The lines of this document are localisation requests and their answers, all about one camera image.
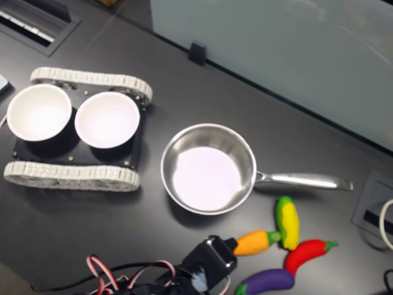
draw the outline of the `green stem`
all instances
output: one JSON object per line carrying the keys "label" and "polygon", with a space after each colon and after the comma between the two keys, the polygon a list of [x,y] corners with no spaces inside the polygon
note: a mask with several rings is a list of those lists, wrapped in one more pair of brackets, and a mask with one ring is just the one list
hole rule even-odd
{"label": "green stem", "polygon": [[338,246],[338,241],[332,241],[332,242],[325,242],[326,243],[326,247],[325,247],[325,251],[328,252],[330,249],[332,249],[333,247]]}
{"label": "green stem", "polygon": [[248,287],[247,284],[241,284],[236,290],[236,295],[247,295],[246,292],[247,287]]}
{"label": "green stem", "polygon": [[274,243],[280,242],[282,239],[281,233],[279,231],[268,232],[267,234],[268,234],[269,246],[271,246]]}

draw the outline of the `frosted glass partition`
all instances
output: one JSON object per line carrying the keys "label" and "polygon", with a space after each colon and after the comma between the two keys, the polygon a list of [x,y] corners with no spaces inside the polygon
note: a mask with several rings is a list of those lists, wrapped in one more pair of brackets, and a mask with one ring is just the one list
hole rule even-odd
{"label": "frosted glass partition", "polygon": [[156,33],[393,150],[393,6],[151,0]]}

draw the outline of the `toy vegetable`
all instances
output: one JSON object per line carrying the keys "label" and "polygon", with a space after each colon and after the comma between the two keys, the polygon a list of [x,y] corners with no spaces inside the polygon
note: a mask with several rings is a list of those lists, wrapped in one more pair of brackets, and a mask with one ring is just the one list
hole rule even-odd
{"label": "toy vegetable", "polygon": [[324,242],[321,240],[309,240],[298,245],[296,250],[289,253],[285,269],[295,276],[297,269],[305,262],[325,255],[332,247],[338,246],[338,242]]}
{"label": "toy vegetable", "polygon": [[268,249],[273,243],[281,240],[280,232],[265,232],[256,230],[238,239],[235,255],[257,254]]}
{"label": "toy vegetable", "polygon": [[295,205],[290,197],[283,196],[278,200],[276,220],[282,236],[282,246],[288,250],[296,249],[300,239],[300,223]]}
{"label": "toy vegetable", "polygon": [[258,254],[273,243],[282,241],[285,249],[293,250],[299,244],[300,224],[295,205],[290,197],[281,197],[277,204],[276,219],[279,231],[257,230],[238,239],[235,255]]}
{"label": "toy vegetable", "polygon": [[292,289],[294,276],[286,269],[270,269],[259,272],[244,280],[236,295],[255,295],[265,291]]}

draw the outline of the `saucepan handle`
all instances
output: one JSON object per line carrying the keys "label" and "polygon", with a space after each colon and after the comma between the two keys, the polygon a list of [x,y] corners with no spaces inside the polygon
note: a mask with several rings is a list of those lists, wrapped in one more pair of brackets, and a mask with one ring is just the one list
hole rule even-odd
{"label": "saucepan handle", "polygon": [[352,181],[348,179],[312,173],[265,174],[258,171],[255,183],[284,183],[342,191],[354,189]]}

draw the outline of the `purple eggplant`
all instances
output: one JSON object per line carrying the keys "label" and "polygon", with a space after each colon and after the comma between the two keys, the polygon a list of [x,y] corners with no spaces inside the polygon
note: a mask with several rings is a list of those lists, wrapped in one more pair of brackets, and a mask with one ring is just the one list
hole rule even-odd
{"label": "purple eggplant", "polygon": [[294,276],[286,269],[270,269],[259,272],[244,280],[236,291],[236,295],[255,295],[272,290],[292,289]]}

